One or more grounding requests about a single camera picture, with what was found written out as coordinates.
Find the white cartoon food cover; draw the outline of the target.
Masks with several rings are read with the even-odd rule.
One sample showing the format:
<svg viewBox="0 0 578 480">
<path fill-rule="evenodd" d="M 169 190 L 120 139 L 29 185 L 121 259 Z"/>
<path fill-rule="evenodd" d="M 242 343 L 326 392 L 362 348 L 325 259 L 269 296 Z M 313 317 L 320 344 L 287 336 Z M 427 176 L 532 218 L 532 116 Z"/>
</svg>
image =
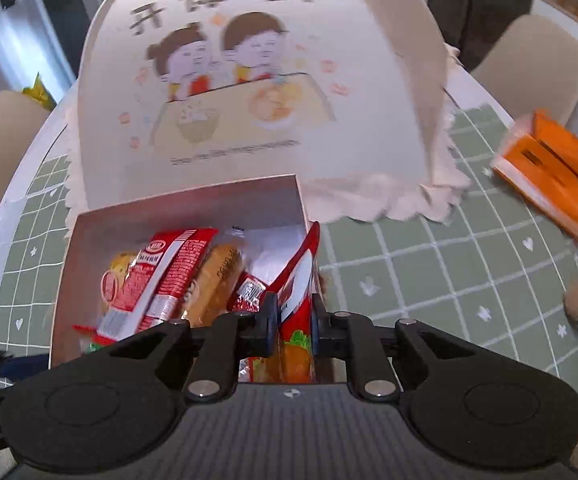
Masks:
<svg viewBox="0 0 578 480">
<path fill-rule="evenodd" d="M 292 174 L 309 217 L 444 220 L 450 56 L 425 0 L 104 0 L 77 78 L 87 208 Z"/>
</svg>

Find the long bread stick packet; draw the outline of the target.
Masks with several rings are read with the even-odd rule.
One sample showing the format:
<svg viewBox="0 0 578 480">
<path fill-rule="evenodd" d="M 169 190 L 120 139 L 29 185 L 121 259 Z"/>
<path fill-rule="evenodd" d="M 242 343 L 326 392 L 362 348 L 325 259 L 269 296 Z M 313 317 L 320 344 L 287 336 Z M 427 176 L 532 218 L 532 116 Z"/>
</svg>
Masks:
<svg viewBox="0 0 578 480">
<path fill-rule="evenodd" d="M 227 310 L 244 268 L 240 246 L 224 243 L 213 247 L 185 292 L 179 317 L 192 328 L 210 326 Z"/>
</svg>

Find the red biscuit snack packet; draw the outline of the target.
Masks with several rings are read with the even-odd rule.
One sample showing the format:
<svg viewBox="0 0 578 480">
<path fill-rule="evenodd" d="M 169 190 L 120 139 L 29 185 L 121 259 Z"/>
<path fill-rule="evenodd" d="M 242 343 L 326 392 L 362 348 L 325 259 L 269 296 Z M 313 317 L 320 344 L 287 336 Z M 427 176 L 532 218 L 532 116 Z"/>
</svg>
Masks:
<svg viewBox="0 0 578 480">
<path fill-rule="evenodd" d="M 138 252 L 118 297 L 95 326 L 73 326 L 98 349 L 170 320 L 219 231 L 160 232 Z"/>
</svg>

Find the pink cardboard box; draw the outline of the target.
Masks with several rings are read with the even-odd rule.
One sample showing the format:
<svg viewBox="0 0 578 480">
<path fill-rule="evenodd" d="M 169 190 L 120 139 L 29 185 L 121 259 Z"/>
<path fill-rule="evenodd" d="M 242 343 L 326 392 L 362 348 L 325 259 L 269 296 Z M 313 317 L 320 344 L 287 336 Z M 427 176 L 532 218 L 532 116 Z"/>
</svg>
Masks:
<svg viewBox="0 0 578 480">
<path fill-rule="evenodd" d="M 51 365 L 167 321 L 205 327 L 277 300 L 270 356 L 241 363 L 246 382 L 315 377 L 312 300 L 319 227 L 298 180 L 267 177 L 192 188 L 92 210 L 66 251 Z"/>
</svg>

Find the yellow bread snack packet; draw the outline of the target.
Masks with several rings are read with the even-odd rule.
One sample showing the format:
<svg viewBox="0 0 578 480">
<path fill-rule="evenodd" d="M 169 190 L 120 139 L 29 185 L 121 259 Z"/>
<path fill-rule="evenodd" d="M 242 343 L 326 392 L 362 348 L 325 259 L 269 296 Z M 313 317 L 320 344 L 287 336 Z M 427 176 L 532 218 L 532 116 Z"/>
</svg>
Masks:
<svg viewBox="0 0 578 480">
<path fill-rule="evenodd" d="M 112 302 L 118 297 L 137 257 L 138 252 L 119 252 L 111 259 L 100 278 L 102 314 L 108 312 Z"/>
</svg>

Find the red wafer snack packet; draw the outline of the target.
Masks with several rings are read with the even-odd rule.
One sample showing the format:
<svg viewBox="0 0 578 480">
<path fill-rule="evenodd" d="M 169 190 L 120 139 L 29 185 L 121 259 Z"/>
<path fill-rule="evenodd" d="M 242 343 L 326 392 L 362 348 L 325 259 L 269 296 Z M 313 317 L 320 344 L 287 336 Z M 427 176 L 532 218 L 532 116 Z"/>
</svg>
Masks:
<svg viewBox="0 0 578 480">
<path fill-rule="evenodd" d="M 242 272 L 231 298 L 228 300 L 227 311 L 236 313 L 259 312 L 266 289 L 267 285 L 259 278 L 249 272 Z"/>
</svg>

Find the beige chair right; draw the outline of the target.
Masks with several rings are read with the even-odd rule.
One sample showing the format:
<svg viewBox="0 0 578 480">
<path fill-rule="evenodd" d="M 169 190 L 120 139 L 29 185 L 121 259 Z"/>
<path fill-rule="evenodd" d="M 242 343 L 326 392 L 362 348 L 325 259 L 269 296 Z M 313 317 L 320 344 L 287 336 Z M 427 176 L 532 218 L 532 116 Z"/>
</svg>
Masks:
<svg viewBox="0 0 578 480">
<path fill-rule="evenodd" d="M 578 40 L 543 16 L 522 15 L 472 77 L 513 118 L 545 110 L 566 125 L 578 102 Z"/>
</svg>

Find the red orange snack pouch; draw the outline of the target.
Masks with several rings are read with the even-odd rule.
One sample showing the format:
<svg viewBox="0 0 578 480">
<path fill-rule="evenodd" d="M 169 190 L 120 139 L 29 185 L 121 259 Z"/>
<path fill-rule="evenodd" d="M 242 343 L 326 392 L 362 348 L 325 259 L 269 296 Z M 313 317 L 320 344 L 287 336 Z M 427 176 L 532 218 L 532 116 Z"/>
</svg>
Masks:
<svg viewBox="0 0 578 480">
<path fill-rule="evenodd" d="M 246 382 L 310 384 L 315 379 L 312 295 L 317 292 L 316 254 L 321 227 L 314 222 L 297 252 L 266 287 L 276 300 L 277 335 L 267 358 L 246 359 Z"/>
</svg>

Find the orange tissue pack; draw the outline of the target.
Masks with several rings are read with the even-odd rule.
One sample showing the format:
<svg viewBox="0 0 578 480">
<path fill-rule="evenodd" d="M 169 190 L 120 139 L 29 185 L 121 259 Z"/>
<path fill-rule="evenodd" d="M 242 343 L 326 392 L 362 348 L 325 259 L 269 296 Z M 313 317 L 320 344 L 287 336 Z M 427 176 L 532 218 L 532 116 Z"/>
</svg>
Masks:
<svg viewBox="0 0 578 480">
<path fill-rule="evenodd" d="M 519 118 L 492 171 L 578 241 L 578 138 L 543 110 Z"/>
</svg>

